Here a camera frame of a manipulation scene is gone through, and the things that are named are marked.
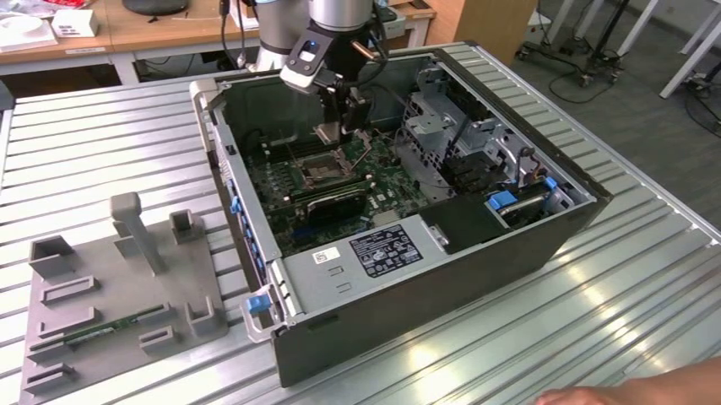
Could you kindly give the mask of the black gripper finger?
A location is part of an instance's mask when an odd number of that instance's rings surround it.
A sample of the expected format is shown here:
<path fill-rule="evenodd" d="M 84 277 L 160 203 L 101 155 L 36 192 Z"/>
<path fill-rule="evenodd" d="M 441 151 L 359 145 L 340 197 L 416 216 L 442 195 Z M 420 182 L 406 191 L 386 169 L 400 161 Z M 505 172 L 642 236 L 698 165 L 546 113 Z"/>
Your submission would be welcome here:
<path fill-rule="evenodd" d="M 368 100 L 347 100 L 346 106 L 343 131 L 346 133 L 352 133 L 364 126 L 371 110 L 371 102 Z"/>
<path fill-rule="evenodd" d="M 324 122 L 340 125 L 344 110 L 344 87 L 324 89 Z"/>

